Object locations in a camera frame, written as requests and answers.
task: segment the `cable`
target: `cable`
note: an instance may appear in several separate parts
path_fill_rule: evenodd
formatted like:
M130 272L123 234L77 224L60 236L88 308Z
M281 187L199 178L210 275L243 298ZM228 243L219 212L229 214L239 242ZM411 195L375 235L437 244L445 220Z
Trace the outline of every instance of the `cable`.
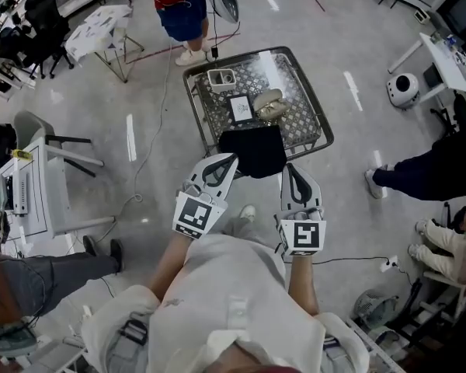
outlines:
M105 280L103 277L101 277L100 279L102 279L102 280L103 280L103 283L106 284L107 289L109 290L109 293L110 293L110 295L112 296L112 298L115 298L114 295L113 295L113 293L112 293L112 291L110 290L109 284L106 282L106 280Z

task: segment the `beige item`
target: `beige item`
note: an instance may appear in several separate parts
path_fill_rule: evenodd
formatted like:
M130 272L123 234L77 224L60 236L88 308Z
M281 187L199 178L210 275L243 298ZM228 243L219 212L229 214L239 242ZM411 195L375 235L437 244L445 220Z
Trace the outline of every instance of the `beige item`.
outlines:
M280 89L271 89L254 99L254 111L262 120L273 120L283 115L290 106L283 100Z

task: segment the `wall outlet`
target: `wall outlet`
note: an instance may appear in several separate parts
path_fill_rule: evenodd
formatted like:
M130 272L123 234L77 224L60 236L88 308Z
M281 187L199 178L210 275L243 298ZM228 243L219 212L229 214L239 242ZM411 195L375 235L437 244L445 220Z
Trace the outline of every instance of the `wall outlet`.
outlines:
M393 257L390 257L388 259L388 261L385 261L384 263L381 264L381 267L380 267L380 271L381 272L386 272L388 271L390 268L393 267L393 263L395 263L396 265L398 265L398 257L397 256L393 256Z

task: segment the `electronics equipment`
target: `electronics equipment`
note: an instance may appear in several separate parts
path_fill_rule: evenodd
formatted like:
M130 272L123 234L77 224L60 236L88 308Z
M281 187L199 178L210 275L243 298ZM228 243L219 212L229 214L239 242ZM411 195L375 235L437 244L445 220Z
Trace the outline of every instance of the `electronics equipment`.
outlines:
M406 110L419 101L419 82L411 73L395 76L387 83L388 98L393 106Z

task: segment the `jeans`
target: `jeans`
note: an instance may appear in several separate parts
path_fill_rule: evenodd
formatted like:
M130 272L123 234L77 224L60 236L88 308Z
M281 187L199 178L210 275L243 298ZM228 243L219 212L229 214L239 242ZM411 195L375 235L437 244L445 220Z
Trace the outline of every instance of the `jeans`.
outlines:
M377 169L374 182L380 187L399 190L410 197L420 200L444 201L459 194L456 183L442 178L439 156L434 151L406 159L395 165L394 171Z

